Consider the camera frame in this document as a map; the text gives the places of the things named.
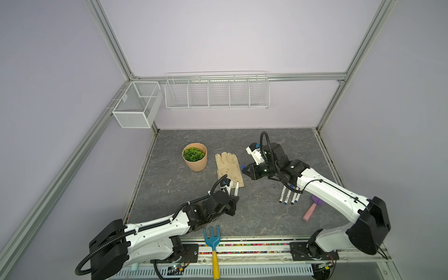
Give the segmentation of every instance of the blue garden fork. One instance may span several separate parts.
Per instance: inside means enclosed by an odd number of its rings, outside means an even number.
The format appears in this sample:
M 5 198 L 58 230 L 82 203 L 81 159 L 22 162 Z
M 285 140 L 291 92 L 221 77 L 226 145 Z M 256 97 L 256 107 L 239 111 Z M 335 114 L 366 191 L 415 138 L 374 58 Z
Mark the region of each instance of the blue garden fork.
M 216 255 L 216 246 L 221 241 L 221 233 L 220 233 L 220 226 L 216 226 L 216 230 L 218 231 L 218 235 L 215 236 L 213 234 L 213 227 L 210 227 L 210 237 L 207 237 L 207 231 L 206 228 L 204 228 L 204 240 L 205 244 L 213 250 L 213 279 L 219 279 L 220 278 L 220 268 L 218 266 L 218 256 Z

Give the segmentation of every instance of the beige glove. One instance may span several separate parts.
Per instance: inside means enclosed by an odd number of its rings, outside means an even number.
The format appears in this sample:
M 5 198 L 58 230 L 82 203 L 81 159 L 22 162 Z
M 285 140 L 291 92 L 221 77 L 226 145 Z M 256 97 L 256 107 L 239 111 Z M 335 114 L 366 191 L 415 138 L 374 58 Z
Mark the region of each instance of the beige glove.
M 237 186 L 237 182 L 240 182 L 240 188 L 244 187 L 243 176 L 241 175 L 240 164 L 236 155 L 224 152 L 216 154 L 215 159 L 218 166 L 218 179 L 227 174 L 227 178 L 233 181 L 232 188 Z

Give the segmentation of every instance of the wire basket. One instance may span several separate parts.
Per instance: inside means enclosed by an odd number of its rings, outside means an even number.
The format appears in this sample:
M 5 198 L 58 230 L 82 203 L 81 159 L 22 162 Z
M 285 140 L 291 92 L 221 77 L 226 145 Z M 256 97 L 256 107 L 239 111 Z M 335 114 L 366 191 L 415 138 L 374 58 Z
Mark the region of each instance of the wire basket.
M 150 128 L 162 99 L 158 82 L 131 82 L 112 113 L 123 128 Z
M 168 78 L 165 101 L 170 110 L 267 108 L 269 81 L 267 74 Z

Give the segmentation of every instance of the pink handle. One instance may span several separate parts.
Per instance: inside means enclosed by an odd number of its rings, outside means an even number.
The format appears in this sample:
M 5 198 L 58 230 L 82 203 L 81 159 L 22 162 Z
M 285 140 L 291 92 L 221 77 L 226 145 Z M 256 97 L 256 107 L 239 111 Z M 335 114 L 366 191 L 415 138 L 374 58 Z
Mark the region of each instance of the pink handle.
M 314 212 L 314 209 L 316 209 L 316 203 L 313 203 L 313 205 L 311 205 L 311 207 L 308 209 L 308 211 L 305 213 L 305 215 L 303 216 L 303 220 L 304 221 L 308 221 L 311 218 L 311 215 Z

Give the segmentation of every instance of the white robotic arm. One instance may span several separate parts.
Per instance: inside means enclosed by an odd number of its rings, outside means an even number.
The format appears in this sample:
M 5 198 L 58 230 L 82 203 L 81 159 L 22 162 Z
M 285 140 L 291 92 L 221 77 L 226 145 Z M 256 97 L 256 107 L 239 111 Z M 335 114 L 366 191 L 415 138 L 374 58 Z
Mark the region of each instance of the white robotic arm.
M 264 147 L 263 136 L 267 141 Z M 300 253 L 314 259 L 319 259 L 325 252 L 348 248 L 357 248 L 366 254 L 376 253 L 390 231 L 384 201 L 377 197 L 368 199 L 349 191 L 300 160 L 290 161 L 279 144 L 270 143 L 265 131 L 260 136 L 260 143 L 252 143 L 246 151 L 255 162 L 244 167 L 243 174 L 252 180 L 268 177 L 280 181 L 298 195 L 307 191 L 349 220 L 348 224 L 338 228 L 317 230 L 308 241 L 308 250 Z
M 123 266 L 151 260 L 175 262 L 184 248 L 180 236 L 203 229 L 222 214 L 235 215 L 238 197 L 215 189 L 230 180 L 222 176 L 208 195 L 180 205 L 173 215 L 138 224 L 123 225 L 115 220 L 90 243 L 90 254 L 76 267 L 76 275 L 91 274 L 92 280 L 104 280 Z M 82 270 L 90 261 L 90 269 Z

